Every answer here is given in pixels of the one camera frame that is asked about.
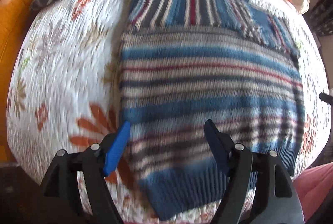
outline white floral bedspread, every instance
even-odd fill
[[[289,21],[301,58],[306,126],[296,175],[319,155],[330,132],[328,92],[318,49],[302,16],[283,0],[249,0]],[[9,146],[22,168],[38,183],[59,149],[84,150],[114,131],[119,97],[117,50],[130,0],[60,0],[41,11],[24,40],[9,89]],[[153,210],[122,159],[107,178],[111,197],[126,222],[157,223]],[[79,188],[89,211],[84,178]],[[253,198],[249,193],[245,208]],[[170,222],[207,223],[218,202],[181,213]]]

